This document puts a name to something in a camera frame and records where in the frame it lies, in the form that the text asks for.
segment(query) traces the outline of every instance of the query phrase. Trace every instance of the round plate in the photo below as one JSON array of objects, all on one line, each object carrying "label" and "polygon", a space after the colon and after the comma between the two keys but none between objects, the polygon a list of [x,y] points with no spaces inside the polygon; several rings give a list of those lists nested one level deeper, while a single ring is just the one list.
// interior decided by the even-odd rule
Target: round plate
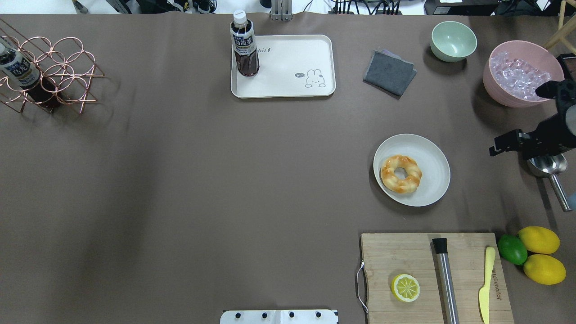
[{"label": "round plate", "polygon": [[[420,185],[413,193],[399,194],[384,186],[380,168],[396,154],[413,158],[422,171]],[[399,134],[388,138],[374,155],[374,176],[384,192],[395,201],[407,206],[427,206],[437,202],[446,193],[450,183],[450,166],[442,150],[422,136]]]}]

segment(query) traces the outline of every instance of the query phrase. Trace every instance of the mint green bowl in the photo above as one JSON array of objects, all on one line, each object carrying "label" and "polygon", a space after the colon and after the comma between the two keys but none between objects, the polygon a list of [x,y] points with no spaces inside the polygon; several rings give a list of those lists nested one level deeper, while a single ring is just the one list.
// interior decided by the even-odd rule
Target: mint green bowl
[{"label": "mint green bowl", "polygon": [[476,50],[476,35],[457,21],[444,21],[432,30],[430,48],[437,58],[445,62],[458,62]]}]

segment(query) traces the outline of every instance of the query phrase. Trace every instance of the plastic bottle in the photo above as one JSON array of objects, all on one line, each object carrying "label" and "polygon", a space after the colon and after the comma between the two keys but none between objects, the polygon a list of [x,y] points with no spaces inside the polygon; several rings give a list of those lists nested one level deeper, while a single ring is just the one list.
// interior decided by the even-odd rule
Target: plastic bottle
[{"label": "plastic bottle", "polygon": [[50,92],[56,91],[56,86],[47,78],[41,78],[40,70],[22,53],[2,43],[0,43],[0,69],[22,90],[26,90],[28,96],[38,105],[50,111],[60,106],[56,94]]},{"label": "plastic bottle", "polygon": [[246,18],[246,12],[243,10],[234,12],[234,21],[230,25],[230,34],[234,43],[236,66],[240,74],[246,77],[255,76],[260,69],[253,26],[252,21]]}]

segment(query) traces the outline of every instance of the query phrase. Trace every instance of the cartoon bear drawing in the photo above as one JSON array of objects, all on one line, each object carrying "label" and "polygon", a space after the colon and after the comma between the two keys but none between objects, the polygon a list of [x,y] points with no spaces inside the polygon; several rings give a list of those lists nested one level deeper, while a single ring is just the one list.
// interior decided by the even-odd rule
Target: cartoon bear drawing
[{"label": "cartoon bear drawing", "polygon": [[322,71],[308,70],[308,78],[306,78],[307,88],[323,88],[326,84],[324,83],[324,77],[322,76]]}]

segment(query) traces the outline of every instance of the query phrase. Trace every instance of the dark liquid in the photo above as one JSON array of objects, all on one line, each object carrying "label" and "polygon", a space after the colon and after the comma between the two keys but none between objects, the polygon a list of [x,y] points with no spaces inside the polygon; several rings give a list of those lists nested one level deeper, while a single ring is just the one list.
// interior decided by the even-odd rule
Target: dark liquid
[{"label": "dark liquid", "polygon": [[52,110],[60,106],[60,102],[56,98],[57,94],[46,91],[56,91],[56,86],[46,78],[42,78],[41,85],[40,82],[38,82],[35,86],[29,89],[22,89],[26,90],[28,96],[30,96],[34,102],[38,103],[39,106],[42,106],[48,110]]},{"label": "dark liquid", "polygon": [[[248,20],[246,25],[237,27],[234,23],[230,25],[232,31],[237,34],[244,34],[250,29],[252,29],[252,22]],[[258,60],[258,50],[254,51],[250,55],[240,55],[234,51],[236,56],[236,66],[238,67],[238,72],[245,77],[253,77],[260,70],[260,61]]]},{"label": "dark liquid", "polygon": [[258,52],[250,55],[240,55],[234,52],[236,55],[236,66],[238,66],[238,72],[245,77],[252,77],[258,73],[260,70],[260,61],[258,61]]}]

